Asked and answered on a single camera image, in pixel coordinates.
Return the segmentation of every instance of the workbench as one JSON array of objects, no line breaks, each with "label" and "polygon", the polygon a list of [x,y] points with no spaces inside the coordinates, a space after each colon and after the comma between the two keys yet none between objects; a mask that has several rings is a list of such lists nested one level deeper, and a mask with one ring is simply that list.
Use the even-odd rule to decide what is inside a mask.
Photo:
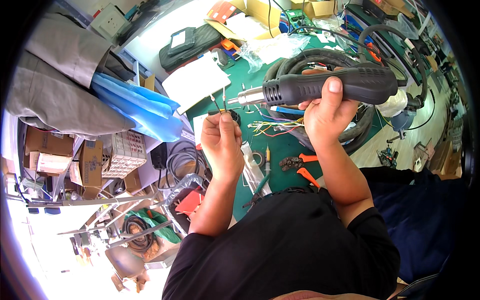
[{"label": "workbench", "polygon": [[[323,48],[326,45],[335,47],[336,43],[321,43],[318,38],[316,38],[315,36],[311,36],[310,43],[306,48]],[[234,66],[225,70],[226,74],[230,74],[229,79],[231,81],[231,84],[225,89],[225,95],[227,99],[236,97],[238,93],[242,91],[242,83],[245,84],[245,88],[247,89],[251,86],[256,87],[262,85],[265,73],[275,62],[269,65],[264,64],[259,71],[248,74],[248,70],[250,68],[248,62],[244,59],[237,60]],[[223,92],[221,90],[213,94],[220,107],[222,107],[223,105],[222,95]],[[238,103],[231,105],[227,104],[227,109],[239,106],[240,105]],[[192,119],[194,117],[203,115],[207,113],[208,110],[212,109],[216,109],[216,106],[210,100],[210,97],[206,97],[205,99],[194,105],[192,108],[187,110],[188,120],[192,124],[192,128]],[[255,110],[256,108],[250,105],[250,109]],[[289,133],[281,134],[276,137],[269,137],[264,134],[253,137],[253,128],[248,128],[247,125],[256,120],[263,120],[260,114],[258,112],[247,114],[245,113],[247,111],[246,108],[245,110],[242,110],[240,108],[236,109],[235,111],[240,115],[240,128],[242,130],[242,139],[244,141],[248,140],[252,150],[257,150],[265,153],[268,143],[268,146],[270,148],[271,171],[269,185],[271,190],[273,192],[276,192],[291,186],[307,186],[309,184],[308,180],[302,177],[302,175],[297,174],[295,169],[290,169],[284,172],[281,170],[278,163],[280,162],[280,160],[287,156],[298,156],[301,153],[304,153],[306,155],[313,155],[314,152],[301,145],[297,138],[295,138]],[[262,113],[268,115],[266,109],[261,109],[261,111]],[[380,125],[380,121],[378,120],[378,118],[373,118],[373,126],[366,141],[371,139],[381,129],[381,127],[382,126]],[[270,128],[266,132],[271,135],[279,133],[273,131],[272,128]],[[318,162],[306,163],[305,167],[314,178],[319,178],[322,176],[322,170]],[[233,215],[237,221],[240,220],[247,213],[248,210],[248,207],[242,209],[242,205],[247,203],[252,198],[252,192],[250,191],[250,188],[244,185],[247,185],[247,183],[246,181],[245,183],[242,183],[242,176],[240,176],[239,182],[237,183],[235,201],[233,204]]]},{"label": "workbench", "polygon": [[[363,29],[371,25],[381,24],[380,20],[376,17],[365,14],[361,5],[348,5],[347,13],[351,15],[355,21],[357,21],[363,27]],[[408,72],[407,74],[409,74],[409,80],[407,86],[413,82],[420,86],[422,81],[420,73],[417,71],[417,69],[413,68],[410,63],[407,62],[404,56],[407,45],[404,42],[402,42],[401,45],[398,44],[387,31],[377,31],[373,33],[373,37],[375,36],[377,36],[383,42],[384,49],[392,53],[396,60],[399,61],[403,65],[404,69]],[[425,72],[428,77],[430,70],[425,70]]]}]

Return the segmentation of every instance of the black tool bag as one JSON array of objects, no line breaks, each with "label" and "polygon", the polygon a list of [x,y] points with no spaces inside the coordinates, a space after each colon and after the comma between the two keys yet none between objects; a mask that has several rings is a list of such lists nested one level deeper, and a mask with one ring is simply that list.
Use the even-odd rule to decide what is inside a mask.
[{"label": "black tool bag", "polygon": [[215,46],[222,40],[222,35],[209,24],[205,24],[196,28],[193,34],[195,36],[195,44],[193,47],[181,53],[169,56],[168,50],[170,49],[170,44],[166,45],[160,50],[158,57],[160,58],[162,67],[166,71],[174,70],[184,62],[209,49],[210,47]]}]

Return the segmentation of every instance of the heat gun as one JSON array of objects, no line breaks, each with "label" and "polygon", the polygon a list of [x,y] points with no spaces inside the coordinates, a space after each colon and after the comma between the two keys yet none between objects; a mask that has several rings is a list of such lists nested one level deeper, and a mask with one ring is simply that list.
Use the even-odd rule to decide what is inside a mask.
[{"label": "heat gun", "polygon": [[373,63],[361,63],[334,72],[311,75],[286,74],[266,80],[262,86],[242,91],[229,104],[251,105],[266,103],[273,105],[295,105],[303,101],[322,98],[322,87],[330,76],[340,78],[343,83],[343,98],[368,104],[382,104],[397,93],[399,81],[392,70]]}]

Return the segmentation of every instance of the tiled floor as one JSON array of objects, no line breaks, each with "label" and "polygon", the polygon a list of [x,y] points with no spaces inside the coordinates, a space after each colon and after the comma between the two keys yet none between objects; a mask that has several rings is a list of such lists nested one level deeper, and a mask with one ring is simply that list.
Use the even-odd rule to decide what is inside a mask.
[{"label": "tiled floor", "polygon": [[[406,139],[398,139],[390,144],[392,150],[398,151],[399,153],[397,158],[397,169],[413,169],[413,147],[418,142],[426,145],[428,141],[432,139],[432,143],[435,146],[440,139],[446,122],[446,112],[448,109],[447,102],[450,96],[450,90],[446,88],[448,87],[448,84],[444,78],[442,79],[444,81],[442,82],[444,88],[442,90],[438,90],[437,85],[432,77],[428,78],[428,84],[434,93],[436,102],[435,112],[432,116],[432,119],[421,128],[407,131]],[[420,94],[421,88],[413,84],[407,89],[407,91],[415,97],[416,95]],[[432,110],[433,101],[429,92],[425,101],[425,106],[417,111],[417,116],[413,121],[412,127],[423,124],[431,115]],[[352,154],[350,158],[359,168],[378,167],[381,164],[380,160],[378,159],[377,150],[386,149],[386,140],[397,135],[398,133],[394,132],[390,126],[385,125],[374,137],[372,137],[359,150]],[[320,183],[320,185],[324,183],[323,177],[320,177],[317,179],[317,181]]]}]

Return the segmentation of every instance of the forearm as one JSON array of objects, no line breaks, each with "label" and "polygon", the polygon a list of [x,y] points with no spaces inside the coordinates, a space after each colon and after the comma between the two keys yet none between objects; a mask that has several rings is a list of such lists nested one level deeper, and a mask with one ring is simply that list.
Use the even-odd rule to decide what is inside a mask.
[{"label": "forearm", "polygon": [[205,198],[192,217],[189,233],[216,237],[227,231],[232,218],[237,182],[212,179]]},{"label": "forearm", "polygon": [[325,185],[338,205],[350,205],[372,197],[367,180],[339,142],[313,145]]}]

